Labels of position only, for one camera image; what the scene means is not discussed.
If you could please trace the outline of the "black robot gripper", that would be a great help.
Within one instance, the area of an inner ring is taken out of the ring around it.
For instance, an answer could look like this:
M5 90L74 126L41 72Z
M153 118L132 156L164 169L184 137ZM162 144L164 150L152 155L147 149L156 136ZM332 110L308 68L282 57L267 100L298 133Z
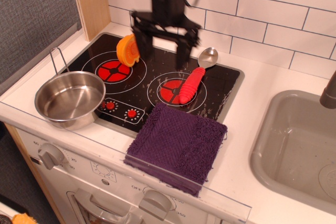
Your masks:
M200 25L185 16L187 5L186 0L152 0L150 12L132 13L132 29L141 58L150 60L153 37L159 37L176 42L177 70L188 62L192 47L198 44Z

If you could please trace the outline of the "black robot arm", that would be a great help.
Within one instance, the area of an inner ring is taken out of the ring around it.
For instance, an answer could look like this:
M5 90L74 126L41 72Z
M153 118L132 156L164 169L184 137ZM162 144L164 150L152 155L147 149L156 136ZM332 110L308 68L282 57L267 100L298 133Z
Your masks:
M154 55L156 37L176 43L176 69L188 62L192 48L199 43L201 26L185 16L186 6L191 6L187 0L152 0L151 12L132 12L132 30L142 58Z

